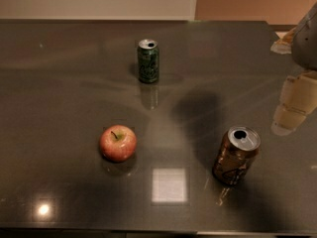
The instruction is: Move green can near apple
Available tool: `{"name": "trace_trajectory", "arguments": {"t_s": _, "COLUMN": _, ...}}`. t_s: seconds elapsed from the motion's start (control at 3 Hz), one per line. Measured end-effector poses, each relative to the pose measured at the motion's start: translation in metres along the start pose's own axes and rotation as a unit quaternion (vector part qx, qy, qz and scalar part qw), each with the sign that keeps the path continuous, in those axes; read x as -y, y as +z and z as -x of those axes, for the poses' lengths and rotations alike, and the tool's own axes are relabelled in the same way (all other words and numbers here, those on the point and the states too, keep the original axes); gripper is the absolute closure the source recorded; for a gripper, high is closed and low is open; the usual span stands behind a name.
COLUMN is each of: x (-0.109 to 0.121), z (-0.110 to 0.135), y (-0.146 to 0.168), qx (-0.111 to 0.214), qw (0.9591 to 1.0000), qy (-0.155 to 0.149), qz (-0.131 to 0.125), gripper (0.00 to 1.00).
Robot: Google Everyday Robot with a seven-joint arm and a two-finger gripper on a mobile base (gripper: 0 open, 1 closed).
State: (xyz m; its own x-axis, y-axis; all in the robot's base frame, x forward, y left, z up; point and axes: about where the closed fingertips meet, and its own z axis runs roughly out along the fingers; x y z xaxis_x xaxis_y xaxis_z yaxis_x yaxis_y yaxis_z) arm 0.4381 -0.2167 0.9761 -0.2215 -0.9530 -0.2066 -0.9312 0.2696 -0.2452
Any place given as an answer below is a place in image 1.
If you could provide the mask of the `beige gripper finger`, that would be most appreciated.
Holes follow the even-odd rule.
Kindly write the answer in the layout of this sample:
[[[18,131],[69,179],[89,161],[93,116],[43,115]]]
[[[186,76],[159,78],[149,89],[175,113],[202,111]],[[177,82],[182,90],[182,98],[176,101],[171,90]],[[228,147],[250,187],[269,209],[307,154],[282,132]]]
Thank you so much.
[[[279,39],[271,45],[270,50],[276,54],[289,55],[291,53],[294,33],[294,28],[288,32],[278,32],[277,35],[279,36]]]
[[[276,107],[271,130],[286,136],[294,132],[317,108],[317,71],[304,70],[288,76],[283,84],[279,105]]]

